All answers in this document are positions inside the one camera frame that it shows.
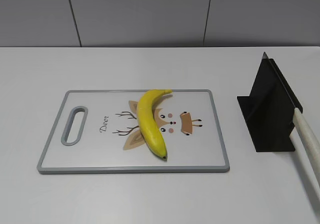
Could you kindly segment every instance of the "deer text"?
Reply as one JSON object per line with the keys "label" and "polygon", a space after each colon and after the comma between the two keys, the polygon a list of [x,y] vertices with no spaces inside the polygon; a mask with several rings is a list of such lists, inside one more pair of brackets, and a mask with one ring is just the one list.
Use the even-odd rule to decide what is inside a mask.
{"label": "deer text", "polygon": [[104,121],[103,121],[103,122],[104,122],[104,123],[103,123],[104,125],[100,127],[100,129],[99,129],[100,133],[107,131],[108,118],[109,118],[108,116],[105,116],[105,117],[104,117]]}

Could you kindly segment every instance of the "table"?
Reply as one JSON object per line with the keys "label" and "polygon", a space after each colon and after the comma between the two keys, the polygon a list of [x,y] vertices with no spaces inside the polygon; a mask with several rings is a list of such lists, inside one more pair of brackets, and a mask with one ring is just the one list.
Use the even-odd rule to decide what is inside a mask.
{"label": "table", "polygon": [[[297,132],[293,153],[256,153],[236,96],[263,52],[320,138],[320,48],[0,48],[0,223],[318,223],[320,188]],[[41,175],[67,90],[210,89],[227,173]]]}

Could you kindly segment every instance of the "deer antler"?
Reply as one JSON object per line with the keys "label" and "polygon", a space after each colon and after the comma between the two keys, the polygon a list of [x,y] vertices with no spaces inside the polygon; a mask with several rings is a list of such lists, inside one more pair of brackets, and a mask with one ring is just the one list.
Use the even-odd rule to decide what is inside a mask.
{"label": "deer antler", "polygon": [[131,116],[130,118],[128,119],[137,119],[131,112],[129,111],[122,111],[121,114],[116,114],[118,115],[119,117],[120,116]]}
{"label": "deer antler", "polygon": [[113,134],[118,134],[118,135],[121,135],[121,136],[125,136],[125,135],[129,135],[134,129],[136,129],[138,127],[139,127],[138,125],[135,126],[135,127],[127,127],[127,129],[129,129],[128,131],[116,130],[116,132],[112,132],[112,133]]}

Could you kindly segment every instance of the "banana tip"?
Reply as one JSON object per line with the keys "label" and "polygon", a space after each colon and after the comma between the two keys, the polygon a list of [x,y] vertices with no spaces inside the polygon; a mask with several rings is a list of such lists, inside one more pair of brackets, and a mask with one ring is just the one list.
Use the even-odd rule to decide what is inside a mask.
{"label": "banana tip", "polygon": [[164,94],[166,95],[166,94],[170,94],[170,93],[172,93],[172,90],[164,90]]}

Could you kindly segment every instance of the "gray border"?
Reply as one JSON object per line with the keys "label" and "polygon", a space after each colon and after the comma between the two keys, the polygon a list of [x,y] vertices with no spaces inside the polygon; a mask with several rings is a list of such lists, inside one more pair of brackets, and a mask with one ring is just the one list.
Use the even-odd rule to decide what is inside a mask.
{"label": "gray border", "polygon": [[[82,121],[81,121],[81,125],[80,125],[80,128],[79,128],[79,132],[78,132],[78,136],[76,138],[75,141],[73,142],[67,142],[68,140],[68,137],[69,137],[69,134],[70,134],[70,130],[71,130],[71,127],[72,127],[72,124],[74,122],[74,119],[75,119],[75,116],[78,112],[84,112],[84,115],[83,115],[83,118],[82,118]],[[87,115],[88,115],[88,108],[86,106],[77,106],[77,107],[74,107],[71,111],[70,111],[70,114],[69,114],[69,117],[68,117],[68,120],[66,121],[66,126],[64,127],[64,132],[62,133],[62,136],[61,136],[61,143],[65,146],[72,146],[72,145],[75,145],[77,144],[80,139],[81,139],[81,135],[82,135],[82,132],[84,130],[84,124],[85,124],[85,120],[87,119]]]}
{"label": "gray border", "polygon": [[225,142],[222,136],[218,115],[216,113],[216,106],[214,103],[213,95],[211,90],[208,89],[189,89],[189,90],[172,90],[173,92],[208,92],[212,104],[212,109],[214,112],[214,118],[216,122],[217,131],[219,134],[220,144],[222,148],[222,153],[225,161],[223,166],[117,166],[117,167],[42,167],[46,151],[48,150],[49,144],[51,142],[53,133],[58,124],[59,118],[61,116],[62,110],[65,106],[69,93],[76,92],[145,92],[147,90],[69,90],[66,92],[65,97],[60,106],[59,112],[55,118],[54,125],[51,129],[49,137],[46,141],[46,145],[43,149],[39,162],[37,164],[37,169],[41,174],[100,174],[100,173],[165,173],[165,172],[227,172],[230,170],[229,160],[226,152]]}

